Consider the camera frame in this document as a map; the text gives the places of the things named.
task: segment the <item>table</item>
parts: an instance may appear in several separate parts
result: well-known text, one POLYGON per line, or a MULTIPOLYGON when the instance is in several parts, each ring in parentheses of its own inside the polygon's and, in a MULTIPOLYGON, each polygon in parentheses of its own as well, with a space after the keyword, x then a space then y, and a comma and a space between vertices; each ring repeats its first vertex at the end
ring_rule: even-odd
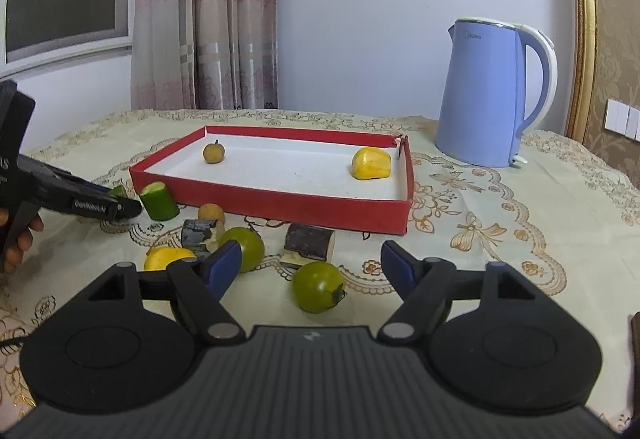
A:
MULTIPOLYGON (((462 164, 433 145, 436 122, 419 116, 368 118, 290 111, 117 112, 66 134, 31 157, 105 186, 132 193, 128 167, 204 125, 282 126, 407 134, 415 170, 408 233, 395 239, 417 257, 440 256, 459 268, 489 260, 516 267, 574 315, 598 339, 602 373, 588 405, 615 429, 630 416, 632 358, 628 321, 640 310, 640 193, 582 145, 550 132, 526 136, 529 164, 493 170, 462 164)), ((151 245, 179 245, 179 228, 196 209, 173 221, 146 214, 118 224, 44 213, 26 262, 0 281, 1 339, 30 332, 115 262, 142 268, 151 245)), ((380 245, 388 235, 337 231, 334 263, 348 296, 334 310, 303 313, 289 295, 291 270, 280 265, 286 223, 229 214, 226 227, 251 226, 266 258, 239 276, 223 305, 249 330, 254 324, 365 324, 373 331, 401 303, 382 275, 380 245)), ((147 307, 170 316, 168 304, 147 307)), ((452 314, 477 307, 455 302, 452 314)), ((9 426, 33 405, 18 368, 18 351, 2 350, 0 422, 9 426)))

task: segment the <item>finger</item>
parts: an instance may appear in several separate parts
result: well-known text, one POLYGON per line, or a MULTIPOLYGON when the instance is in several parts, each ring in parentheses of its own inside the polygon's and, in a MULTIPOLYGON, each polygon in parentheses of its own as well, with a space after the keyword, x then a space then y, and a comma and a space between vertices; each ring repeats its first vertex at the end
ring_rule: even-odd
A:
POLYGON ((6 251, 5 263, 9 262, 9 263, 12 263, 13 265, 20 264, 22 262, 23 256, 24 256, 24 252, 20 248, 18 248, 18 246, 12 245, 6 251))
POLYGON ((18 247, 22 251, 28 251, 33 244, 33 235, 30 231, 25 231, 20 237, 18 237, 18 247))
POLYGON ((16 267, 15 264, 11 262, 5 262, 4 268, 2 269, 5 273, 15 273, 16 267))
POLYGON ((33 218, 33 221, 31 221, 29 223, 29 227, 33 230, 33 231, 43 231, 44 229, 44 223, 42 222, 42 219, 40 218, 39 215, 36 215, 33 218))

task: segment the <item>blue electric kettle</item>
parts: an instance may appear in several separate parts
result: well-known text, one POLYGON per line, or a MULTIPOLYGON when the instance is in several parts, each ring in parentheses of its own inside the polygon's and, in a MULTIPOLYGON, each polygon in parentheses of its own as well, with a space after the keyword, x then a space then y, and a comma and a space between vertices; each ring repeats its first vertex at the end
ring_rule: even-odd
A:
POLYGON ((436 146, 471 164, 492 168, 526 162, 518 155, 524 130, 532 130, 551 107, 558 61, 551 40, 537 29, 488 18, 459 18, 440 109, 436 146), (526 46, 542 61, 542 94, 524 118, 526 46))

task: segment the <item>wooden block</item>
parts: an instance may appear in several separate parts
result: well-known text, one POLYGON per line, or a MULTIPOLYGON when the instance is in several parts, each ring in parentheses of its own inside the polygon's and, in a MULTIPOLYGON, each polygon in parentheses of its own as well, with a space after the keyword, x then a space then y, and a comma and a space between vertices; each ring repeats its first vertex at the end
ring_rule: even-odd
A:
POLYGON ((225 225, 216 219, 187 219, 182 225, 180 245, 190 249, 199 259, 209 257, 218 249, 225 225))
POLYGON ((332 229, 291 223, 284 241, 281 262, 300 267, 309 262, 331 262, 334 254, 335 232, 332 229))

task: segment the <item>green cucumber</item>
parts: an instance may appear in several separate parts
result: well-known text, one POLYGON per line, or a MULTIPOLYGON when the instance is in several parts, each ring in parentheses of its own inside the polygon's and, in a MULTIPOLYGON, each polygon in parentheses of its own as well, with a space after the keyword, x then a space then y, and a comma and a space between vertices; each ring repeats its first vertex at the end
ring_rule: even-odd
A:
POLYGON ((154 221, 168 221, 180 213, 169 188, 162 181, 146 185, 140 192, 140 200, 154 221))
POLYGON ((129 197, 127 195, 127 191, 125 190, 124 186, 121 185, 121 184, 119 184, 115 188, 112 188, 111 190, 109 190, 109 193, 111 195, 116 196, 116 197, 129 197))

